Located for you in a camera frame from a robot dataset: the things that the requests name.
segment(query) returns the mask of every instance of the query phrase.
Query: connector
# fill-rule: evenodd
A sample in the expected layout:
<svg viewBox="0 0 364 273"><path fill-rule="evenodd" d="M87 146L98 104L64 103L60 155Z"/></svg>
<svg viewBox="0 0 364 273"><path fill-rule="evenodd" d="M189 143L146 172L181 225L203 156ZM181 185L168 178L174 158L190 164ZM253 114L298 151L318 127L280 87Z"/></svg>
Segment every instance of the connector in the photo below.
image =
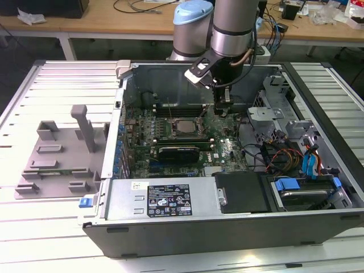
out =
<svg viewBox="0 0 364 273"><path fill-rule="evenodd" d="M287 30L288 30L288 28L289 28L287 25L282 24L282 23L278 23L278 24L277 24L277 27L278 27L278 31L279 31L280 33L286 33L286 32L287 32Z"/></svg>

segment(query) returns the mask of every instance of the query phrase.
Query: gray case side panel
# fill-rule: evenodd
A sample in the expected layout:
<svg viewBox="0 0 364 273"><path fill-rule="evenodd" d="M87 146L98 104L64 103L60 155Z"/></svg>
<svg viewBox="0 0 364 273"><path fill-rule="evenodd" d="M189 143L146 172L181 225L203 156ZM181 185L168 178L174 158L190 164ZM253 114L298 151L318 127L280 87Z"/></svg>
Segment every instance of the gray case side panel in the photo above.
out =
<svg viewBox="0 0 364 273"><path fill-rule="evenodd" d="M110 258L320 244L364 222L364 214L85 227Z"/></svg>

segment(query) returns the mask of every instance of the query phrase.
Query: blue drive bracket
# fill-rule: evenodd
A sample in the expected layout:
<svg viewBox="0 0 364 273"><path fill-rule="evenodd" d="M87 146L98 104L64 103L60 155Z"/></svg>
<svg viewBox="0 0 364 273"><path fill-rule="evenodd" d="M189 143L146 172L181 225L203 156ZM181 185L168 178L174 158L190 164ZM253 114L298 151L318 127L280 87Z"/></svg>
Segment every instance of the blue drive bracket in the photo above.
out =
<svg viewBox="0 0 364 273"><path fill-rule="evenodd" d="M315 167L316 157L311 155L308 162L307 175L311 177L311 179L317 179L316 175L313 174L313 168Z"/></svg>
<svg viewBox="0 0 364 273"><path fill-rule="evenodd" d="M315 163L316 163L316 158L313 155L306 154L303 157L302 171L304 174L311 177L311 179L317 179L316 175L314 175L314 173L313 173Z"/></svg>
<svg viewBox="0 0 364 273"><path fill-rule="evenodd" d="M332 179L332 182L334 183L334 185L335 185L335 187L336 187L337 189L342 187L342 185L341 185L341 181L340 181L340 179L339 179L339 178L334 177L334 178Z"/></svg>
<svg viewBox="0 0 364 273"><path fill-rule="evenodd" d="M287 190L297 190L300 189L300 185L298 184L297 179L295 178L281 178L275 182L275 186L277 190L287 191Z"/></svg>

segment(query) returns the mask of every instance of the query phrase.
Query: white box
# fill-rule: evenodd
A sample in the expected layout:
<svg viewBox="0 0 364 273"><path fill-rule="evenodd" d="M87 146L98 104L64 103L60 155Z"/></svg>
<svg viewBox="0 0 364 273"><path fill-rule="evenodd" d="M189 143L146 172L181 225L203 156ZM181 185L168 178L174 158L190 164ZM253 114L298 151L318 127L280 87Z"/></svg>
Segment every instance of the white box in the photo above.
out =
<svg viewBox="0 0 364 273"><path fill-rule="evenodd" d="M359 24L352 20L352 18L349 18L346 24L355 30L364 30L364 23Z"/></svg>

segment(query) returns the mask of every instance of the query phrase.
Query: table leg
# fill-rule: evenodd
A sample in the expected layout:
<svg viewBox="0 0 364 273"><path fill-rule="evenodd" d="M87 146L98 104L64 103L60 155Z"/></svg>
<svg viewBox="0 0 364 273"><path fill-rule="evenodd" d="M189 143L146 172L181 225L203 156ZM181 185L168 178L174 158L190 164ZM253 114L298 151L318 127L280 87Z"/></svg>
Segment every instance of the table leg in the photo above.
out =
<svg viewBox="0 0 364 273"><path fill-rule="evenodd" d="M64 53L64 56L66 57L66 60L67 61L77 61L75 50L73 49L73 44L72 44L70 37L68 37L68 35L62 35L62 36L59 36L58 39L59 39L59 42L61 43L63 53Z"/></svg>
<svg viewBox="0 0 364 273"><path fill-rule="evenodd" d="M0 47L1 48L6 48L8 46L8 43L5 39L5 36L0 36Z"/></svg>
<svg viewBox="0 0 364 273"><path fill-rule="evenodd" d="M316 49L316 46L315 46L315 45L313 45L313 46L309 47L309 49L308 49L308 51L307 51L306 55L307 55L308 57L311 57L311 56L312 56L312 54L313 54L313 51L315 51L315 49Z"/></svg>

